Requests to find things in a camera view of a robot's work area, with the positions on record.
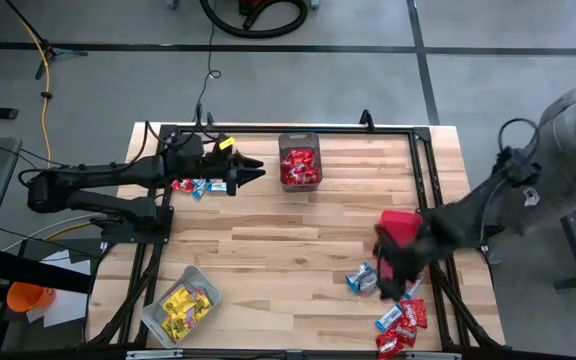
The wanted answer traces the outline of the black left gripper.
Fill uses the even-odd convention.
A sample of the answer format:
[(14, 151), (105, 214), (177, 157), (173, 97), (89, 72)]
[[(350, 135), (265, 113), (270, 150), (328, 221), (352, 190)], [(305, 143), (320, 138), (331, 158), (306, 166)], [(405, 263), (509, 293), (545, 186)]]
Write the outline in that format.
[(266, 174), (257, 169), (264, 166), (263, 161), (243, 155), (233, 144), (221, 148), (220, 142), (204, 154), (200, 165), (200, 178), (223, 180), (228, 196), (235, 196), (238, 188)]

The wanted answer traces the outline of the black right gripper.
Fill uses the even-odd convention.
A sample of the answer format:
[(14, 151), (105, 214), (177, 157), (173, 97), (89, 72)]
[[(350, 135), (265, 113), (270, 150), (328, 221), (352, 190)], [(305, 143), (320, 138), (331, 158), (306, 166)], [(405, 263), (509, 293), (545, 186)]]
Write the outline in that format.
[(446, 223), (433, 211), (419, 211), (422, 223), (412, 249), (396, 249), (387, 230), (377, 224), (374, 227), (377, 239), (373, 248), (376, 259), (377, 286), (381, 298), (397, 298), (398, 290), (404, 299), (410, 299), (409, 289), (417, 282), (421, 265), (444, 260), (451, 255), (451, 237)]

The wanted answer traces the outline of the yellow candy bag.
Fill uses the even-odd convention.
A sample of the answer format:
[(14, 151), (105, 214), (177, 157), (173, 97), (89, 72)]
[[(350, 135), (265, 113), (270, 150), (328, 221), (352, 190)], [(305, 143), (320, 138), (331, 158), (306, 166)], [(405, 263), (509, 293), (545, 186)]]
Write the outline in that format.
[(174, 319), (166, 317), (161, 326), (173, 343), (179, 343), (191, 330), (188, 324), (181, 318)]
[(212, 308), (212, 302), (207, 295), (198, 295), (193, 307), (188, 311), (188, 319), (200, 321)]
[(186, 287), (175, 290), (163, 303), (167, 314), (173, 318), (184, 318), (189, 310), (195, 307), (196, 298)]

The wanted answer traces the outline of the red plastic bin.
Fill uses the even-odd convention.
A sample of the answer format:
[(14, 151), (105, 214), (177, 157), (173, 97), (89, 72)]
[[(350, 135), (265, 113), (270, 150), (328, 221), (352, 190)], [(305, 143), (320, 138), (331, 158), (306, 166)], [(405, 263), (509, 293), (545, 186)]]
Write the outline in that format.
[(417, 213), (386, 210), (382, 212), (377, 224), (387, 230), (397, 250), (413, 244), (421, 223), (421, 216)]

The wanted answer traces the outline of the dark grey translucent plastic bin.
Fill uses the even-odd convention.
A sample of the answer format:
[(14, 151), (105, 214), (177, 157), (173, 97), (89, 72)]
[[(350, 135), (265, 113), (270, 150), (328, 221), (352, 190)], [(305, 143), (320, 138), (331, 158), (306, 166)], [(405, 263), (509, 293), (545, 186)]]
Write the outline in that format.
[[(323, 167), (321, 160), (321, 151), (319, 138), (315, 133), (286, 133), (279, 136), (279, 164), (280, 164), (280, 181), (281, 181), (281, 160), (290, 149), (312, 149), (316, 153), (315, 166), (320, 169), (321, 182), (323, 180)], [(309, 185), (283, 185), (285, 192), (312, 192), (316, 191), (321, 184)]]

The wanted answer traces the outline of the light grey plastic bin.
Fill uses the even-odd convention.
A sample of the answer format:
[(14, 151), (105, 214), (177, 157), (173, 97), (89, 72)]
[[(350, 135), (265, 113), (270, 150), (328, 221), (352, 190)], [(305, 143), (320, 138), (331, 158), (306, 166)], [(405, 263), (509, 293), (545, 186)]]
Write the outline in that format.
[(200, 321), (193, 322), (192, 320), (189, 320), (187, 314), (184, 318), (181, 318), (191, 328), (188, 335), (192, 333), (200, 323), (204, 322), (206, 317), (216, 308), (218, 308), (222, 301), (221, 293), (205, 276), (205, 274), (194, 265), (187, 266), (182, 276), (168, 290), (166, 290), (157, 301), (151, 305), (146, 306), (141, 315), (142, 323), (148, 328), (150, 333), (159, 341), (159, 343), (164, 348), (168, 349), (178, 347), (181, 342), (188, 336), (187, 335), (179, 343), (173, 343), (161, 326), (163, 320), (166, 317), (170, 317), (164, 310), (163, 303), (175, 290), (181, 286), (186, 287), (189, 292), (192, 292), (195, 298), (197, 298), (198, 295), (207, 295), (212, 302), (212, 308)]

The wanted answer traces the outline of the person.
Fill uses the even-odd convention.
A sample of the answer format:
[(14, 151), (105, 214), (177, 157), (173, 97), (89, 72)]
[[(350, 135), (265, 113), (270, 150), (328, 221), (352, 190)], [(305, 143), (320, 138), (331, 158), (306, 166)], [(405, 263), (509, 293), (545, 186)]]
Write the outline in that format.
[(541, 175), (501, 197), (495, 222), (503, 230), (492, 241), (526, 236), (576, 211), (576, 88), (544, 110), (527, 149), (535, 152)]

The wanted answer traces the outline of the white paper sheets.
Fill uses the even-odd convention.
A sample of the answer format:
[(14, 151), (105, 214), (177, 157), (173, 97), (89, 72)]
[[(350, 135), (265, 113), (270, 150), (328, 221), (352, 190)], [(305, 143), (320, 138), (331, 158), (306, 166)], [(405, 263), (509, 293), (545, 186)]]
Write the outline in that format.
[[(41, 262), (85, 275), (89, 275), (91, 271), (89, 260), (75, 262), (67, 250), (49, 255)], [(84, 293), (57, 290), (55, 300), (49, 307), (30, 310), (26, 313), (26, 318), (29, 323), (42, 319), (45, 328), (78, 320), (85, 316), (86, 300), (87, 295)]]

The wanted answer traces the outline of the black tripod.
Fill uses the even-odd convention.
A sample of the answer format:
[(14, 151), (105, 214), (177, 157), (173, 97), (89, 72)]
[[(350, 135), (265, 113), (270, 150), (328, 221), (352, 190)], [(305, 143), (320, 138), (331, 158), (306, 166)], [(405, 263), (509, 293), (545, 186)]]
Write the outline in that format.
[(48, 73), (49, 65), (60, 56), (73, 55), (78, 57), (85, 57), (88, 55), (86, 51), (71, 50), (54, 46), (51, 42), (39, 34), (39, 32), (32, 26), (32, 24), (26, 19), (26, 17), (11, 0), (4, 1), (14, 12), (17, 19), (22, 23), (27, 34), (38, 48), (39, 54), (41, 56), (41, 64), (39, 65), (35, 74), (36, 80), (40, 80), (44, 75), (46, 75)]

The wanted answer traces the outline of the orange bucket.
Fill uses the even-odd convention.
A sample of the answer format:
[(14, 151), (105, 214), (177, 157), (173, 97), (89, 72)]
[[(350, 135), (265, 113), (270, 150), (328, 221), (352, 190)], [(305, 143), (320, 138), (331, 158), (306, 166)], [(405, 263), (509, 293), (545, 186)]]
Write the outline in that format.
[(6, 305), (17, 313), (43, 310), (52, 305), (56, 290), (30, 283), (14, 282), (6, 295)]

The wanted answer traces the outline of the silver metal bracket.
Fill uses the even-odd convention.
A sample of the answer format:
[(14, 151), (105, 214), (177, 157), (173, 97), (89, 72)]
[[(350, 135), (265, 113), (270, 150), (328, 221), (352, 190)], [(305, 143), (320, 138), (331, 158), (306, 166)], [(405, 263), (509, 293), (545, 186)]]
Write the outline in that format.
[(128, 351), (125, 360), (176, 360), (183, 356), (182, 349), (135, 350)]
[(406, 352), (405, 360), (462, 360), (462, 355), (444, 352)]

